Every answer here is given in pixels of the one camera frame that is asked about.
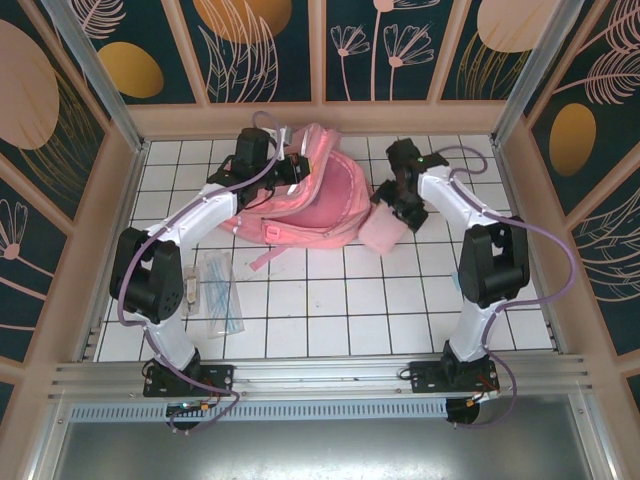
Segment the pink student backpack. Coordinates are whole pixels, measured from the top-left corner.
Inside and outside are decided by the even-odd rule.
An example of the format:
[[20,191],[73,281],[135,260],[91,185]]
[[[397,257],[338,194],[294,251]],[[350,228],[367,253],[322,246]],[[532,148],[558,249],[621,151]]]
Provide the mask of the pink student backpack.
[[258,270],[289,249],[337,249],[354,240],[371,210],[372,188],[362,168],[339,151],[341,134],[317,123],[293,133],[285,148],[309,160],[297,185],[261,187],[257,198],[219,228],[271,250],[250,267]]

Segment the pink pencil case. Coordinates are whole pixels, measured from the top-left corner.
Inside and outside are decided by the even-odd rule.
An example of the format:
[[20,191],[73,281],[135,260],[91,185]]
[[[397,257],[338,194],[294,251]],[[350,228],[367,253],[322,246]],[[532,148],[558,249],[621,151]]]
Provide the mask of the pink pencil case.
[[394,215],[385,202],[380,202],[362,224],[358,239],[378,255],[386,255],[407,231],[408,226]]

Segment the clear bag of blue pens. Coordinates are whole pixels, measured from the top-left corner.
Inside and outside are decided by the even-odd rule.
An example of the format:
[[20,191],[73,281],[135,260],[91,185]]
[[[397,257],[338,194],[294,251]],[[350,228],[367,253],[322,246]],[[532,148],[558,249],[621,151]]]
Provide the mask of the clear bag of blue pens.
[[207,337],[217,339],[243,333],[245,326],[231,254],[206,253],[200,263],[200,274]]

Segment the small clear plastic packet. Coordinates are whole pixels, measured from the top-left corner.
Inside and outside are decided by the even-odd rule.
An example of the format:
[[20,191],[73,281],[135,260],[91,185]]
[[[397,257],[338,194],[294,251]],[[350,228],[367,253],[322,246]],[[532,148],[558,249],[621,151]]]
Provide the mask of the small clear plastic packet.
[[195,316],[200,311],[200,271],[195,265],[183,268],[183,300],[181,304],[184,317]]

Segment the shiny metal sheet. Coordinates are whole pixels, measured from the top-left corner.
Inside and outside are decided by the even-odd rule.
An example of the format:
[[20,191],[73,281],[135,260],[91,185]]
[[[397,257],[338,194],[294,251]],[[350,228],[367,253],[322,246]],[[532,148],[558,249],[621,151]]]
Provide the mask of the shiny metal sheet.
[[504,423],[250,417],[192,436],[68,406],[34,480],[619,480],[582,398],[527,396]]

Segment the small circuit board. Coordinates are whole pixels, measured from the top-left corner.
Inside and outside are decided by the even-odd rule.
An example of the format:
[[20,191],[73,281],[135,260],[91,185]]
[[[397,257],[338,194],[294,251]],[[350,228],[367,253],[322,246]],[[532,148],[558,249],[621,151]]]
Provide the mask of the small circuit board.
[[170,403],[167,405],[165,416],[167,418],[200,418],[207,415],[215,406],[216,403],[205,401]]

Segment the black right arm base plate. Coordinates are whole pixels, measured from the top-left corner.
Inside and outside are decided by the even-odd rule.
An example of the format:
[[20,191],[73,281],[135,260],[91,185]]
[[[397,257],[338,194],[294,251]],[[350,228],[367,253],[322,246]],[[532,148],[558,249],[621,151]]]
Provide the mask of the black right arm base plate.
[[409,380],[414,393],[460,393],[499,391],[495,363],[488,358],[445,366],[440,361],[409,364]]

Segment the aluminium frame post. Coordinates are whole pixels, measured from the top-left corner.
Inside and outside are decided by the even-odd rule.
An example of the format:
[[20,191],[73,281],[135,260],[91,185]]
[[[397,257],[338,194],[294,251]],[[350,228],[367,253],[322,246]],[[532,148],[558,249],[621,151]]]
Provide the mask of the aluminium frame post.
[[495,151],[501,149],[520,119],[571,28],[576,24],[584,2],[585,0],[560,0],[552,11],[491,133],[491,145]]
[[41,0],[41,2],[74,57],[83,67],[87,79],[93,85],[126,143],[136,153],[141,152],[144,139],[102,65],[94,46],[83,32],[71,5],[67,0]]

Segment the aluminium mounting rail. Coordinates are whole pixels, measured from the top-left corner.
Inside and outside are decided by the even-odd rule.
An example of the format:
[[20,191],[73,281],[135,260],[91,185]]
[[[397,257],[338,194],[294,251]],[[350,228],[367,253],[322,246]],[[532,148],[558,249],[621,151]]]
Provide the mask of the aluminium mounting rail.
[[[572,394],[593,381],[579,355],[555,351],[506,351],[497,356],[512,370],[520,395]],[[437,354],[342,356],[291,359],[240,359],[233,389],[243,400],[321,400],[408,397],[411,387],[398,373],[413,361],[435,361]],[[56,367],[51,400],[78,402],[142,401],[141,362],[82,362]]]

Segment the grey side bracket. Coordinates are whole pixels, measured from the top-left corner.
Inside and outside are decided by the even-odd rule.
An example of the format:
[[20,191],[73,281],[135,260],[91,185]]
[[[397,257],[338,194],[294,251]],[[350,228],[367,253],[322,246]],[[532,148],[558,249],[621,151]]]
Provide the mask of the grey side bracket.
[[564,338],[560,325],[555,320],[551,320],[547,323],[547,327],[554,349],[561,355],[569,354],[570,348]]

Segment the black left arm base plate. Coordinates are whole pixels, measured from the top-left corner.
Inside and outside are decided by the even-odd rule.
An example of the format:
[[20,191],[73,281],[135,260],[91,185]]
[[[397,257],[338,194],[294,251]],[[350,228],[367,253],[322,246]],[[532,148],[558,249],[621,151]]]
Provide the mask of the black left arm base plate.
[[[232,365],[195,365],[188,367],[184,374],[203,385],[223,389],[223,396],[229,396],[233,387],[234,369]],[[176,376],[167,367],[153,362],[144,370],[142,394],[147,398],[178,398],[209,396],[211,392],[197,387]]]

